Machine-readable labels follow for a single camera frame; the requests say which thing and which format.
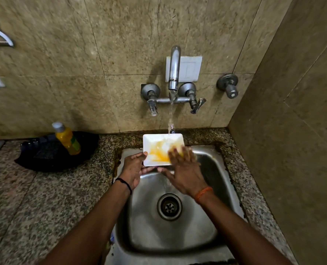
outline black wristband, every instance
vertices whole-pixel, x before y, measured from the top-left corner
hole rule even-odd
[[[115,182],[116,182],[117,180],[119,180],[121,183],[126,184],[126,186],[128,187],[128,189],[129,189],[129,191],[130,191],[130,195],[132,195],[132,188],[129,186],[129,184],[128,184],[124,179],[122,179],[122,178],[117,178],[117,179],[115,180]]]

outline green label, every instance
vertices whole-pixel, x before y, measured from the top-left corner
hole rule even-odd
[[[72,143],[73,148],[78,151],[80,150],[80,144],[79,142],[76,140],[75,136],[73,135],[72,139],[70,140],[70,142]]]

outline yellow bottle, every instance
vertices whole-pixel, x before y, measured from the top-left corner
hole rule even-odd
[[[80,153],[81,146],[73,135],[72,130],[66,127],[60,122],[55,122],[52,124],[55,129],[55,136],[63,144],[63,146],[68,150],[70,155],[77,155]]]

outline forearm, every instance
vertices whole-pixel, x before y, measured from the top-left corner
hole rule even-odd
[[[227,245],[241,265],[290,265],[270,242],[223,204],[212,192],[206,192],[199,202],[224,236]]]
[[[128,187],[116,181],[40,264],[95,264],[129,194]]]

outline finger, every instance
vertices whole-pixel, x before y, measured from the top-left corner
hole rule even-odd
[[[171,174],[171,172],[166,168],[158,167],[157,171],[159,171],[161,174],[166,176],[170,181],[175,179],[175,177]]]
[[[183,162],[183,157],[178,153],[176,147],[173,149],[173,154],[176,157],[176,159],[178,160],[178,162]]]
[[[183,153],[183,159],[185,160],[185,161],[190,161],[190,156],[189,156],[189,151],[188,151],[188,148],[187,147],[184,147],[183,145],[182,145],[182,153]]]
[[[145,168],[143,168],[143,169],[140,170],[139,174],[140,175],[146,174],[146,173],[150,172],[153,169],[155,169],[155,166],[145,167]]]
[[[145,158],[146,158],[146,156],[148,155],[148,152],[147,152],[147,151],[144,151],[143,153],[133,154],[133,155],[130,156],[130,158],[131,158],[131,159],[135,159],[135,158],[141,157],[141,156],[143,156],[143,155],[144,155]]]
[[[173,151],[169,151],[168,152],[168,157],[170,159],[170,162],[172,165],[176,165],[178,163],[178,160],[176,159],[176,157],[173,155]]]
[[[195,154],[193,153],[191,147],[188,149],[188,155],[189,155],[189,159],[190,159],[191,162],[196,162],[197,161],[197,158],[195,157]]]

